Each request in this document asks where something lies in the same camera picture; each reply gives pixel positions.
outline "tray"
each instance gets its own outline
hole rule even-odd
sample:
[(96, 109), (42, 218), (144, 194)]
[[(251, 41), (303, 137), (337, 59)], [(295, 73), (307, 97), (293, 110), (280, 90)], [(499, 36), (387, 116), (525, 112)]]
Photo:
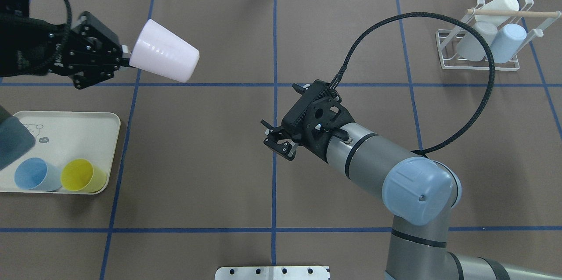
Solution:
[[(20, 111), (14, 114), (36, 138), (35, 146), (0, 171), (0, 192), (31, 194), (99, 194), (109, 182), (121, 120), (109, 112)], [(26, 159), (39, 157), (62, 168), (77, 158), (90, 160), (107, 174), (97, 192), (22, 190), (14, 182), (16, 168)]]

